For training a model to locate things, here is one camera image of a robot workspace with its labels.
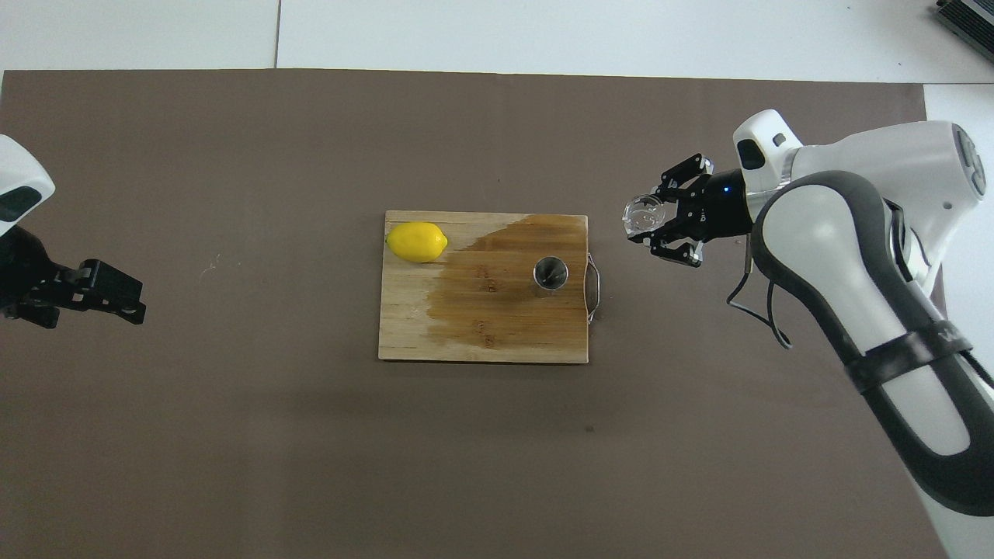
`velcro strap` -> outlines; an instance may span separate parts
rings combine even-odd
[[[948,320],[913,330],[867,351],[846,364],[846,372],[860,394],[973,345]]]

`cutting board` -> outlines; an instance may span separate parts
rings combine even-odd
[[[586,363],[586,216],[387,212],[438,225],[448,247],[413,264],[384,244],[380,358],[419,361]],[[562,259],[566,284],[535,285],[543,257]]]

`wet stain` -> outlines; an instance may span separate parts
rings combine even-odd
[[[539,259],[556,256],[570,269],[557,291],[532,278]],[[583,349],[586,227],[579,218],[536,215],[447,255],[428,294],[430,336],[490,350]]]

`yellow lemon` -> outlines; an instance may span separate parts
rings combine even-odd
[[[448,239],[434,223],[410,221],[390,230],[387,246],[406,261],[424,263],[438,258]]]

